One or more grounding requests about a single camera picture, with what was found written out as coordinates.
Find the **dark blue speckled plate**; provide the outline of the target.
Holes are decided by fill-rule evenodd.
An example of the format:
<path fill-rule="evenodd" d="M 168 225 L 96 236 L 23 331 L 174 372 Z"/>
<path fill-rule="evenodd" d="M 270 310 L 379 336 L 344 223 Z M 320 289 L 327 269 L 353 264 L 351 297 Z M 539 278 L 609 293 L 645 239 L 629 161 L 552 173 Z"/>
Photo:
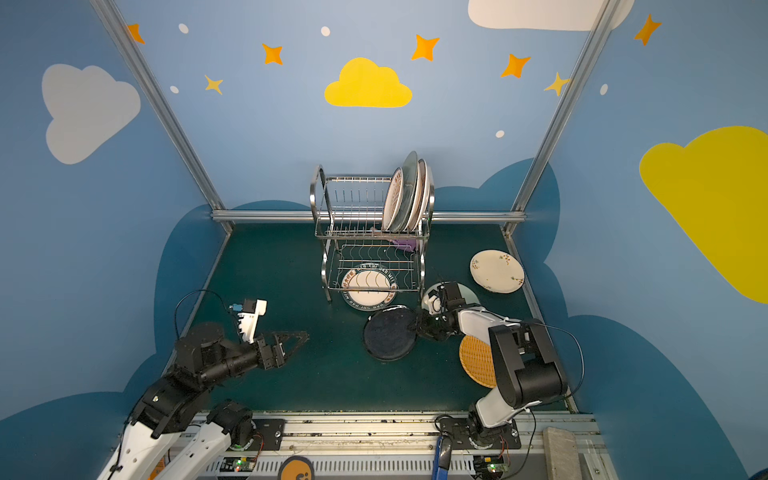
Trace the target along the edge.
<path fill-rule="evenodd" d="M 404 305 L 393 305 L 373 313 L 366 321 L 362 339 L 366 351 L 383 362 L 407 356 L 417 340 L 417 315 Z"/>

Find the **green rim lettered plate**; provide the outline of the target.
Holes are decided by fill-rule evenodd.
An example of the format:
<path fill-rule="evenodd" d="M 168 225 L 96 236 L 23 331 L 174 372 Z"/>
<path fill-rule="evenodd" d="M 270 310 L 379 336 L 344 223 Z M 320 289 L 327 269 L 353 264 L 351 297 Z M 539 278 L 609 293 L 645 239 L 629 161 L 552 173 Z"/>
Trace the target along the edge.
<path fill-rule="evenodd" d="M 392 272 L 379 263 L 360 263 L 342 277 L 342 299 L 360 311 L 387 307 L 397 294 L 398 284 Z"/>

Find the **orange sunburst plate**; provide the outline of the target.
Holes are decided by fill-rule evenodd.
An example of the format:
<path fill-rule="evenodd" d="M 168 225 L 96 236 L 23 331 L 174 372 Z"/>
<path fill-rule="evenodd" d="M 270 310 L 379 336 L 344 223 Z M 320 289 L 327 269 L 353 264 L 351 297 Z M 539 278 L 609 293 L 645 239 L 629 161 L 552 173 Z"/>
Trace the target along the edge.
<path fill-rule="evenodd" d="M 424 166 L 426 176 L 422 197 L 422 230 L 426 231 L 433 202 L 434 179 L 431 167 L 427 163 L 424 163 Z"/>
<path fill-rule="evenodd" d="M 389 231 L 400 209 L 403 195 L 403 171 L 397 168 L 393 173 L 387 190 L 382 213 L 381 227 L 383 231 Z"/>

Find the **white cloud motif plate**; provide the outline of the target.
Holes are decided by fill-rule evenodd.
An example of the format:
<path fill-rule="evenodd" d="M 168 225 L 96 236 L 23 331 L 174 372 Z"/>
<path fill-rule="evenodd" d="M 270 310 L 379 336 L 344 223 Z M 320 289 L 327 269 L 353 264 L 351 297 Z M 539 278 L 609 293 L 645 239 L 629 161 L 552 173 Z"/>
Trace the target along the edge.
<path fill-rule="evenodd" d="M 409 223 L 408 223 L 408 230 L 410 232 L 415 232 L 418 230 L 418 225 L 423 215 L 422 204 L 424 202 L 423 198 L 426 191 L 427 173 L 428 173 L 428 169 L 427 169 L 426 162 L 423 159 L 419 159 L 418 160 L 418 178 L 417 178 L 414 203 L 413 203 L 413 207 L 412 207 L 412 211 L 411 211 L 411 215 L 409 217 Z"/>

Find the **plain pale green plate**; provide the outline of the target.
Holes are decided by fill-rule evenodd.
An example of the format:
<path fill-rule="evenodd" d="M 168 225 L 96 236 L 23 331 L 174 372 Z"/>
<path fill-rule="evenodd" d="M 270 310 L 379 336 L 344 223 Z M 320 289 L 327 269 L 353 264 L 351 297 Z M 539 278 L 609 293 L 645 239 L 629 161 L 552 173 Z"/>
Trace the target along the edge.
<path fill-rule="evenodd" d="M 403 189 L 401 195 L 401 204 L 391 225 L 391 230 L 393 232 L 402 232 L 407 225 L 414 201 L 417 180 L 418 154 L 416 151 L 411 151 L 402 165 Z"/>

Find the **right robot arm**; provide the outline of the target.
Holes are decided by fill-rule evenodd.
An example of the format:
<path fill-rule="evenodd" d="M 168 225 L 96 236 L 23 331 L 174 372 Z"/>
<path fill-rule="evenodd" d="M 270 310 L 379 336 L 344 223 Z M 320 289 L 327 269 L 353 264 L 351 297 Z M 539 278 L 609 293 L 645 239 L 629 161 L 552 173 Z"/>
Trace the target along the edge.
<path fill-rule="evenodd" d="M 418 333 L 437 341 L 468 336 L 490 348 L 496 386 L 472 408 L 479 430 L 501 427 L 518 412 L 559 401 L 569 392 L 544 323 L 511 319 L 471 303 L 456 282 L 426 291 Z"/>

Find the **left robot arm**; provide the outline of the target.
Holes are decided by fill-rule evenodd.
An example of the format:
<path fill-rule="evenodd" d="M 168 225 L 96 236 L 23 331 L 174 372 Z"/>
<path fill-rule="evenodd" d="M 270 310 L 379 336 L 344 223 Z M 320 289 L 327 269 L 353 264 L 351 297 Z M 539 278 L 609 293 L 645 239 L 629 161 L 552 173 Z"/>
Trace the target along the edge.
<path fill-rule="evenodd" d="M 196 415 L 213 389 L 254 369 L 285 365 L 308 340 L 305 331 L 277 331 L 269 344 L 259 335 L 252 343 L 225 338 L 217 323 L 193 327 L 175 343 L 176 359 L 168 372 L 150 385 L 127 417 L 117 449 L 98 475 L 100 479 L 147 479 Z M 258 430 L 253 411 L 225 400 L 207 414 L 195 437 L 160 472 L 160 479 L 195 479 L 226 450 L 259 450 L 281 443 Z"/>

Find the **stainless steel dish rack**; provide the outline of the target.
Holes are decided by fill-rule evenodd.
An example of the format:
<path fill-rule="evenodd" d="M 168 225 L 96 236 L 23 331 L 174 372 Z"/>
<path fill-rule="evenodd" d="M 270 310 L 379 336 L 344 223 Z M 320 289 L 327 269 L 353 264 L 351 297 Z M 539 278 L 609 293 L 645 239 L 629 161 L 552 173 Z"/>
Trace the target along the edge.
<path fill-rule="evenodd" d="M 382 213 L 390 175 L 331 175 L 317 166 L 309 187 L 315 237 L 322 245 L 320 275 L 327 300 L 341 292 L 342 277 L 360 263 L 379 263 L 392 272 L 397 293 L 423 293 L 426 286 L 426 247 L 434 212 L 435 187 L 429 223 L 422 230 L 383 231 Z M 396 249 L 393 239 L 416 239 L 414 252 Z"/>

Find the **light green flower plate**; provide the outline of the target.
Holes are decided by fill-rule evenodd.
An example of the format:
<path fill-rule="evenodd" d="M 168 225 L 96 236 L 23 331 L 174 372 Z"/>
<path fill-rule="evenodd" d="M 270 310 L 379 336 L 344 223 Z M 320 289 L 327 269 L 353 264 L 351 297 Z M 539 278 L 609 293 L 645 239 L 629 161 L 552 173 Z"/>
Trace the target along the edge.
<path fill-rule="evenodd" d="M 439 289 L 443 282 L 436 283 L 425 290 L 421 300 L 421 309 L 429 315 L 436 315 L 445 311 L 442 305 Z M 478 296 L 466 285 L 458 283 L 461 297 L 466 304 L 480 304 Z"/>

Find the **orange woven plate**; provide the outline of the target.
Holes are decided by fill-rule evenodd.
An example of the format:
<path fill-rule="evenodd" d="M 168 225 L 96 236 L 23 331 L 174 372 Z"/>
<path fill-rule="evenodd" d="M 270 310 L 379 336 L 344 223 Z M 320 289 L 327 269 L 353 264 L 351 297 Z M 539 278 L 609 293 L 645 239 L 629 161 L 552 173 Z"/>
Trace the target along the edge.
<path fill-rule="evenodd" d="M 491 348 L 473 336 L 464 336 L 459 345 L 459 360 L 465 373 L 477 384 L 497 386 Z"/>

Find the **white red-berry plate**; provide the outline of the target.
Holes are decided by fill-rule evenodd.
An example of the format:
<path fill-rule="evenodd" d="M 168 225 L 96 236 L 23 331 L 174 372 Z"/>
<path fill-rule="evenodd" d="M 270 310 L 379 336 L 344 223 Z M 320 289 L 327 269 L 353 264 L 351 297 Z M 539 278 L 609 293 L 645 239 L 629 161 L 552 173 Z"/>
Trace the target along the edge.
<path fill-rule="evenodd" d="M 483 250 L 470 260 L 473 280 L 492 293 L 509 294 L 525 281 L 522 265 L 511 254 L 500 250 Z"/>

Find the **pink purple silicone spatula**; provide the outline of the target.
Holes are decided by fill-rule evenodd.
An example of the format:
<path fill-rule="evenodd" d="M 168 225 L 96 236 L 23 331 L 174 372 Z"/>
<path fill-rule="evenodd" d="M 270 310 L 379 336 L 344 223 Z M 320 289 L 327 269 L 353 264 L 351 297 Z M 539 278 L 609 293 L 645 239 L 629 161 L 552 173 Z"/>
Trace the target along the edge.
<path fill-rule="evenodd" d="M 416 239 L 393 239 L 390 243 L 396 249 L 405 252 L 414 252 L 418 248 L 418 241 Z"/>

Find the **round black orange logo disc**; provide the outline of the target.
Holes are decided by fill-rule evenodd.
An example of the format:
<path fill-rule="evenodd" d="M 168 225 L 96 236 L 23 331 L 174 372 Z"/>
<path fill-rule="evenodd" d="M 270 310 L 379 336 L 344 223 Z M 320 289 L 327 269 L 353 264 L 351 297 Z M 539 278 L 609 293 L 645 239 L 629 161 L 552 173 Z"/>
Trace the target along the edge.
<path fill-rule="evenodd" d="M 313 463 L 303 456 L 287 458 L 278 471 L 278 480 L 314 480 L 316 477 Z"/>

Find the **grey block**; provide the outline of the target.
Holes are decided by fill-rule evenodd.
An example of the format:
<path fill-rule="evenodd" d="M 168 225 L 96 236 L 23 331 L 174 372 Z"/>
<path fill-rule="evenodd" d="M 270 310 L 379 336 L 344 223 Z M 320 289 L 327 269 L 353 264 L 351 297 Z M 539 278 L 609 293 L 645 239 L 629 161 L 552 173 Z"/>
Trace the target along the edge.
<path fill-rule="evenodd" d="M 549 480 L 583 479 L 577 441 L 572 432 L 548 427 L 543 432 L 543 446 Z"/>

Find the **blue handled tool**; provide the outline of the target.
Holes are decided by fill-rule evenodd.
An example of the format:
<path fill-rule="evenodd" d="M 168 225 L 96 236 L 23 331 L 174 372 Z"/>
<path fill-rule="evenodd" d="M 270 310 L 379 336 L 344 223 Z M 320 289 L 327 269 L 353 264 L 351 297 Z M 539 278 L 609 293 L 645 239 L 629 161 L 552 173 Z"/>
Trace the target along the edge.
<path fill-rule="evenodd" d="M 453 450 L 452 439 L 447 435 L 440 435 L 436 442 L 435 456 L 433 460 L 432 480 L 446 480 L 451 467 Z"/>

